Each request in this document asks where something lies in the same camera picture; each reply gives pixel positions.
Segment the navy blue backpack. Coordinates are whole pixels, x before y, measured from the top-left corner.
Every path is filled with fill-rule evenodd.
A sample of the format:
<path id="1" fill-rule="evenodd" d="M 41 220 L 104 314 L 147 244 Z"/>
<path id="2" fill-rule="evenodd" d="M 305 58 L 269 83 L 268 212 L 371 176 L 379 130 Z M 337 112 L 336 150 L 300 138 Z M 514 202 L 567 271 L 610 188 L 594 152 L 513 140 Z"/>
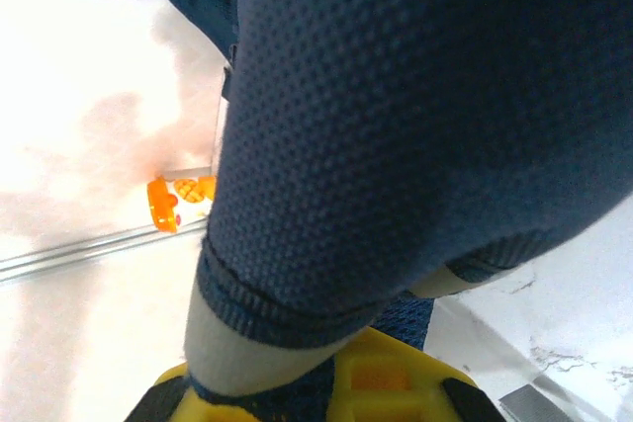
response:
<path id="1" fill-rule="evenodd" d="M 374 328 L 501 278 L 633 195 L 633 0 L 169 0 L 226 58 L 188 379 L 326 422 Z"/>

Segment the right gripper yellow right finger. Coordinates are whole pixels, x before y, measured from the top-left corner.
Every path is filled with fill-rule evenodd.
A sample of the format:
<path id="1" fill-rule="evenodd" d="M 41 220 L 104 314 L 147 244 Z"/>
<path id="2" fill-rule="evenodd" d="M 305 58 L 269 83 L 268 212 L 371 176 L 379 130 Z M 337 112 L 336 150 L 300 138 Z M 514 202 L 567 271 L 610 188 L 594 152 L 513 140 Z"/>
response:
<path id="1" fill-rule="evenodd" d="M 368 328 L 334 358 L 326 422 L 504 422 L 466 374 Z"/>

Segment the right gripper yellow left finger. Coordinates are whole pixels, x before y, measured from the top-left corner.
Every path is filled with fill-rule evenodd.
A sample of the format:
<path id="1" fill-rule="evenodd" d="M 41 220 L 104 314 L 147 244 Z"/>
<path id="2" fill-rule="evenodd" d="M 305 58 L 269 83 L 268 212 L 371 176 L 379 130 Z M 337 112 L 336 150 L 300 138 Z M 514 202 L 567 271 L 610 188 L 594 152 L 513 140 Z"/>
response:
<path id="1" fill-rule="evenodd" d="M 186 363 L 163 373 L 124 422 L 261 422 L 245 409 L 200 398 L 188 379 Z"/>

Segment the aluminium side rail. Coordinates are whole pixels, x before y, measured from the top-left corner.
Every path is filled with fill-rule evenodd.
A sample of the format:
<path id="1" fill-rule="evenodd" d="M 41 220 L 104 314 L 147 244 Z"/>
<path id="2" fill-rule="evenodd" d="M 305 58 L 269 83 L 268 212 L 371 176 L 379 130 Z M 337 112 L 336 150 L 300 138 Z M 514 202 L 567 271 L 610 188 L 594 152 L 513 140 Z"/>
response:
<path id="1" fill-rule="evenodd" d="M 202 232 L 205 228 L 206 223 L 203 220 L 186 224 L 176 233 L 163 232 L 151 226 L 143 226 L 2 260 L 0 261 L 0 284 L 65 268 L 179 235 Z"/>

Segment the orange pill bottle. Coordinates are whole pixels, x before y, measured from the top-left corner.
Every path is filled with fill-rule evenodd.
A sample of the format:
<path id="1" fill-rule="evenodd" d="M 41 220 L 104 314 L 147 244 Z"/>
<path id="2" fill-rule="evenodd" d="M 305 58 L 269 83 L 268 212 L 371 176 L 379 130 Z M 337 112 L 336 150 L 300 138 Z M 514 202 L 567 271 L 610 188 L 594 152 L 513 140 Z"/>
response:
<path id="1" fill-rule="evenodd" d="M 215 176 L 160 176 L 147 184 L 149 211 L 161 232 L 177 233 L 181 227 L 206 218 L 215 199 Z"/>

